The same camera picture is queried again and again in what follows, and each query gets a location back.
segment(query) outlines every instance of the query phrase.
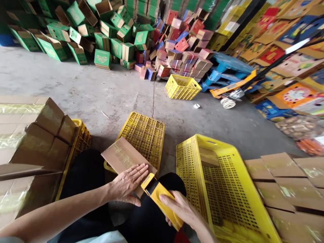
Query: black pants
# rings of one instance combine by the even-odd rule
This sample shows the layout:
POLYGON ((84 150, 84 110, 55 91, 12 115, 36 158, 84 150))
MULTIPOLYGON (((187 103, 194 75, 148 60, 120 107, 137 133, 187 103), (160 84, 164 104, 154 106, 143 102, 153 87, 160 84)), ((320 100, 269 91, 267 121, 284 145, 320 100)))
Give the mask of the black pants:
MULTIPOLYGON (((80 153, 67 174, 60 199, 103 186, 103 163, 104 159, 98 150, 80 153)), ((159 182, 167 190, 180 191, 186 196, 185 185, 178 175, 166 174, 159 182)), ((48 243, 73 243, 115 230, 118 230, 128 243, 172 243, 177 233, 167 224, 159 207, 144 193, 141 197, 141 207, 135 206, 129 219, 122 225, 113 226, 107 203, 75 221, 48 243)))

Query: concrete floor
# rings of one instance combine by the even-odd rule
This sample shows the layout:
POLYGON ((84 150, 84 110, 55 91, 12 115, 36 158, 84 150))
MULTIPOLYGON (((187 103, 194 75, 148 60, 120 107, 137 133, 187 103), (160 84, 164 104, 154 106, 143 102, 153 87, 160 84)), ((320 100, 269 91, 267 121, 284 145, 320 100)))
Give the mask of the concrete floor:
POLYGON ((161 176, 176 171, 176 145, 196 133, 234 145, 243 159, 280 152, 305 155, 247 101, 226 110, 210 93, 192 101, 172 100, 165 82, 141 80, 138 72, 117 64, 111 71, 93 63, 80 66, 20 47, 0 47, 0 56, 1 94, 50 96, 64 113, 85 122, 92 146, 101 151, 115 141, 131 111, 164 122, 161 176), (196 103, 200 109, 193 107, 196 103))

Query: right hand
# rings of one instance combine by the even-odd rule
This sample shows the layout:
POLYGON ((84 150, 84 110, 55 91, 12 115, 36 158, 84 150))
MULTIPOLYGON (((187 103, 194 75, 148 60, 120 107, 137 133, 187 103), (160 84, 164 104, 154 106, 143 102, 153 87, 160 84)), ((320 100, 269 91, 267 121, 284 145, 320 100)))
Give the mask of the right hand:
MULTIPOLYGON (((188 202, 188 200, 178 191, 170 191, 170 193, 174 196, 175 201, 166 195, 160 195, 160 200, 166 206, 168 206, 172 211, 174 211, 185 223, 190 225, 190 227, 194 227, 198 225, 197 220, 204 223, 204 219, 201 214, 188 202)), ((171 221, 168 217, 165 218, 166 222, 169 226, 172 226, 171 221)))

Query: stack of cardboard boxes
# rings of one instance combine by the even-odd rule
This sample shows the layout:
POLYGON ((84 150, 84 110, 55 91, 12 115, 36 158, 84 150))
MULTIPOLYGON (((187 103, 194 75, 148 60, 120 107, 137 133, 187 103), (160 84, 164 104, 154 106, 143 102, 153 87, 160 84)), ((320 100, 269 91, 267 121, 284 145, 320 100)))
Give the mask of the stack of cardboard boxes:
POLYGON ((282 240, 324 239, 324 158, 280 153, 245 165, 282 240))
POLYGON ((0 228, 53 202, 75 123, 49 97, 0 96, 0 228))

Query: yellow plastic crate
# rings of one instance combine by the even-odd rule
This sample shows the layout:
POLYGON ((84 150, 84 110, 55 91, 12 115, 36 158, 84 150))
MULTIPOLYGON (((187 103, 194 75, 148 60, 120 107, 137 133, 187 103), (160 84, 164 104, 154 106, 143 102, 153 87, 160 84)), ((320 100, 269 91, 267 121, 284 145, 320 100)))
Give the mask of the yellow plastic crate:
POLYGON ((74 140, 73 140, 72 148, 67 158, 65 169, 62 175, 62 180, 58 188, 55 201, 58 201, 60 199, 65 178, 70 168, 70 165, 72 164, 72 162, 75 160, 75 158, 79 153, 81 153, 83 150, 90 148, 91 145, 91 134, 87 129, 87 127, 85 126, 85 124, 82 122, 82 120, 72 119, 72 121, 77 125, 77 127, 74 132, 74 140))
MULTIPOLYGON (((137 112, 131 112, 116 141, 124 137, 136 150, 149 161, 159 174, 165 124, 137 112)), ((105 169, 116 173, 105 161, 105 169)))
POLYGON ((187 199, 221 241, 281 243, 236 148, 199 134, 176 147, 177 174, 187 199), (202 166, 199 147, 214 151, 220 167, 202 166))
POLYGON ((189 77, 171 74, 165 86, 168 96, 176 100, 192 100, 200 91, 200 85, 189 77))

